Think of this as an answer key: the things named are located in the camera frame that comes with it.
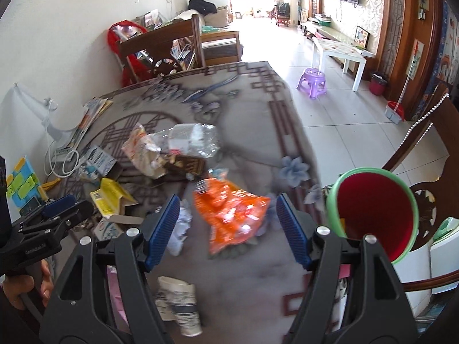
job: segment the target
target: metal screw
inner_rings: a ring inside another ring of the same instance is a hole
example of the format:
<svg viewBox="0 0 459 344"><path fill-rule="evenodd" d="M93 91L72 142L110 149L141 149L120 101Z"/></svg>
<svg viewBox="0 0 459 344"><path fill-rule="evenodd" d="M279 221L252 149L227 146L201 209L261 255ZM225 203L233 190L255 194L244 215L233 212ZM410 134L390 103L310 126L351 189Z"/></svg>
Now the metal screw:
<svg viewBox="0 0 459 344"><path fill-rule="evenodd" d="M137 229L136 227L132 227L130 229L128 229L128 231L126 232L126 235L128 237L136 237L141 231L139 229Z"/></svg>
<svg viewBox="0 0 459 344"><path fill-rule="evenodd" d="M316 229L316 232L320 235L328 235L330 234L330 229L327 228L326 226L319 226L317 229Z"/></svg>
<svg viewBox="0 0 459 344"><path fill-rule="evenodd" d="M91 243L91 237L90 236L84 236L80 239L80 244L82 246L86 246L88 245L89 243Z"/></svg>
<svg viewBox="0 0 459 344"><path fill-rule="evenodd" d="M378 239L373 234L367 234L365 235L365 241L367 241L371 245L374 245L378 241Z"/></svg>

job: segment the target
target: purple plastic stool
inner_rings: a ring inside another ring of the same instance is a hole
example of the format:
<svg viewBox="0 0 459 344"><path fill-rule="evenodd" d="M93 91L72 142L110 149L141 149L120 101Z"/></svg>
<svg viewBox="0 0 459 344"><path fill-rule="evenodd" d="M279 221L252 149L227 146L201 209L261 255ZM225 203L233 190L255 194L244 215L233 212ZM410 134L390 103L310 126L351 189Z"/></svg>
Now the purple plastic stool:
<svg viewBox="0 0 459 344"><path fill-rule="evenodd" d="M316 68L306 68L301 75L297 89L309 94L309 98L317 98L317 96L327 93L325 74Z"/></svg>

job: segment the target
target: clear plastic bottle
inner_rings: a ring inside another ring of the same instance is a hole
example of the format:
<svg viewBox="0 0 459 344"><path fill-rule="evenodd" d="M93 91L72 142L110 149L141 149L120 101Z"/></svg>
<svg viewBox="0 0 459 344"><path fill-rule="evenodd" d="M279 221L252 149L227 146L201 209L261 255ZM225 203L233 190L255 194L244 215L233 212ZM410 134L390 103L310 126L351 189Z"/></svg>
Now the clear plastic bottle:
<svg viewBox="0 0 459 344"><path fill-rule="evenodd" d="M177 124L152 136L163 152L212 158L219 150L217 127L210 124Z"/></svg>

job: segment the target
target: small white table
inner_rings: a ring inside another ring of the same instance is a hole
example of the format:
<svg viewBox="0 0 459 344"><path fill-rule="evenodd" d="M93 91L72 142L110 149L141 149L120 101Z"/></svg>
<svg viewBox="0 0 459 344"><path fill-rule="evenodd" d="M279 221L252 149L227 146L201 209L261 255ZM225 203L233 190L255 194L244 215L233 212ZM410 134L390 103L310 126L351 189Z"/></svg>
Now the small white table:
<svg viewBox="0 0 459 344"><path fill-rule="evenodd" d="M320 53L320 64L319 70L325 72L325 58L328 57L338 57L343 58L344 61L344 68L343 74L347 74L347 70L349 69L349 61L354 61L359 63L359 69L357 70L357 74L355 76L354 86L352 88L353 91L357 91L359 89L360 81L362 80L363 70L365 69L365 64L367 60L364 56L362 56L361 51L357 48L354 48L351 45L345 44L339 41L331 41L327 39L318 39L313 38L314 47L313 47L313 63L312 67L314 67L316 51L315 48L317 47L318 52Z"/></svg>

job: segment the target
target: red cloth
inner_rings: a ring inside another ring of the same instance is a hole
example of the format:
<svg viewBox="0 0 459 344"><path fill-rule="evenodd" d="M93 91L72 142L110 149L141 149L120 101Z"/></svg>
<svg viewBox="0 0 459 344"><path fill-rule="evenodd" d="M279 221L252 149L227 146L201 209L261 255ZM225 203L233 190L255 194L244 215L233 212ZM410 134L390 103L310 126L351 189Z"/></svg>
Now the red cloth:
<svg viewBox="0 0 459 344"><path fill-rule="evenodd" d="M113 31L113 27L116 26L132 26L132 27L137 27L142 31L142 33L147 32L147 29L145 27L139 26L135 24L134 22L130 22L129 20L123 20L122 22L115 23L113 26L111 26L108 30L107 33L107 43L110 49L116 54L119 54L118 51L118 45L117 42L120 41L120 38L118 34ZM134 69L134 73L137 75L137 77L143 81L143 80L148 80L151 79L151 73L148 70L148 67L146 67L144 64L142 64L134 54L130 54L128 56L128 60L130 64L132 65L132 68ZM128 85L131 85L133 82L129 76L128 70L126 68L123 69L122 71L122 79L121 79L121 84L123 87L127 87Z"/></svg>

